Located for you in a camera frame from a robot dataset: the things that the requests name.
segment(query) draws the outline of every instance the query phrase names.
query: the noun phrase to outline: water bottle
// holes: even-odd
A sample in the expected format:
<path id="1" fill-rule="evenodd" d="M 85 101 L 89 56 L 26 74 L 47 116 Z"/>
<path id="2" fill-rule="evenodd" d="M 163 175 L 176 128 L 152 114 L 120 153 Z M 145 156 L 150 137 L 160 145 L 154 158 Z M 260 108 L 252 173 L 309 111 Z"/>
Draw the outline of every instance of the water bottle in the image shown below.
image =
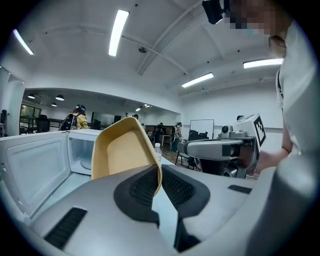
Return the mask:
<path id="1" fill-rule="evenodd" d="M 161 152 L 161 149 L 160 149 L 160 143 L 156 143 L 155 144 L 154 151 L 155 151 L 155 154 L 158 157 L 159 163 L 160 163 L 161 162 L 161 156 L 162 156 L 162 152 Z"/>

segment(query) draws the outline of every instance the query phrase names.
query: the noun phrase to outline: white t-shirt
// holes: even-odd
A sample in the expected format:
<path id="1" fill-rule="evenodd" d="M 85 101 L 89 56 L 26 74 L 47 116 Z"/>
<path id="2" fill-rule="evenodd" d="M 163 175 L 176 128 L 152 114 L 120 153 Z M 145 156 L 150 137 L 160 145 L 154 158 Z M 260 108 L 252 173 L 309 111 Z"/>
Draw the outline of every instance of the white t-shirt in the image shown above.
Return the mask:
<path id="1" fill-rule="evenodd" d="M 285 45 L 286 55 L 276 76 L 277 105 L 283 109 L 292 154 L 297 154 L 320 148 L 320 70 L 308 38 L 295 22 L 287 31 Z"/>

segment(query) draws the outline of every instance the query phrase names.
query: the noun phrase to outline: open microwave door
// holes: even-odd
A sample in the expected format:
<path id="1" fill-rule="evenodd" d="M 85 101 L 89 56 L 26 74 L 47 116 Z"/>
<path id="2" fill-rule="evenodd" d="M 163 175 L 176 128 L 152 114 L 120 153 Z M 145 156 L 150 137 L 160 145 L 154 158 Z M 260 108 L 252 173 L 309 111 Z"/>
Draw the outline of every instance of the open microwave door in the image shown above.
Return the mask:
<path id="1" fill-rule="evenodd" d="M 65 131 L 0 138 L 1 176 L 18 208 L 32 218 L 69 176 Z"/>

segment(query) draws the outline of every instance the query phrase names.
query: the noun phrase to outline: hair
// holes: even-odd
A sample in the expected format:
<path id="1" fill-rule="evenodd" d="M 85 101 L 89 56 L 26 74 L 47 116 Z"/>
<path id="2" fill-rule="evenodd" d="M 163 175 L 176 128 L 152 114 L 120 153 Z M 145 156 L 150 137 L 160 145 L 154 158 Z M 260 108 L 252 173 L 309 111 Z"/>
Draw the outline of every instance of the hair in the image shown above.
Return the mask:
<path id="1" fill-rule="evenodd" d="M 284 58 L 286 56 L 286 42 L 278 35 L 269 37 L 269 48 L 274 57 Z"/>
<path id="2" fill-rule="evenodd" d="M 82 110 L 81 107 L 75 108 L 72 112 L 75 113 L 75 114 L 81 114 L 81 115 L 84 115 L 84 116 L 86 115 L 86 113 Z"/>

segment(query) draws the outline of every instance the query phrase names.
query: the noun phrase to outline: ceiling light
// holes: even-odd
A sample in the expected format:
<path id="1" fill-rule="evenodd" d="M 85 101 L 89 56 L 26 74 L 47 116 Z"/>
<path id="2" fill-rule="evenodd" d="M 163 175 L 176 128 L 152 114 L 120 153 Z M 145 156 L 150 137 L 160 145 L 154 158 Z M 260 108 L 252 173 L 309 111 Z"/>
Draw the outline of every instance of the ceiling light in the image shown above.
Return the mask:
<path id="1" fill-rule="evenodd" d="M 29 48 L 29 46 L 26 44 L 26 42 L 22 39 L 19 32 L 15 29 L 13 30 L 13 34 L 15 35 L 16 39 L 20 42 L 20 44 L 24 47 L 24 49 L 30 54 L 34 55 L 34 52 Z"/>
<path id="2" fill-rule="evenodd" d="M 113 24 L 113 29 L 111 33 L 111 39 L 110 39 L 110 46 L 109 46 L 109 55 L 110 56 L 116 56 L 117 55 L 117 49 L 118 44 L 120 41 L 120 36 L 122 34 L 122 31 L 124 29 L 126 20 L 129 16 L 129 12 L 124 10 L 118 10 L 118 13 L 115 17 L 115 21 Z"/>
<path id="3" fill-rule="evenodd" d="M 55 98 L 56 98 L 58 101 L 64 101 L 64 100 L 65 100 L 65 98 L 64 98 L 61 94 L 57 95 Z"/>
<path id="4" fill-rule="evenodd" d="M 189 87 L 189 86 L 193 86 L 194 84 L 200 83 L 202 81 L 208 80 L 208 79 L 213 78 L 213 77 L 214 77 L 214 75 L 212 73 L 209 73 L 209 74 L 201 76 L 201 77 L 199 77 L 197 79 L 194 79 L 194 80 L 192 80 L 190 82 L 184 83 L 182 85 L 182 87 L 186 88 L 186 87 Z"/>
<path id="5" fill-rule="evenodd" d="M 261 66 L 281 65 L 283 61 L 284 61 L 283 58 L 272 58 L 272 59 L 248 61 L 243 63 L 243 67 L 245 69 L 249 69 L 249 68 L 261 67 Z"/>
<path id="6" fill-rule="evenodd" d="M 28 98 L 30 98 L 30 99 L 35 99 L 36 97 L 35 97 L 35 95 L 34 95 L 33 93 L 30 93 L 29 96 L 28 96 Z"/>

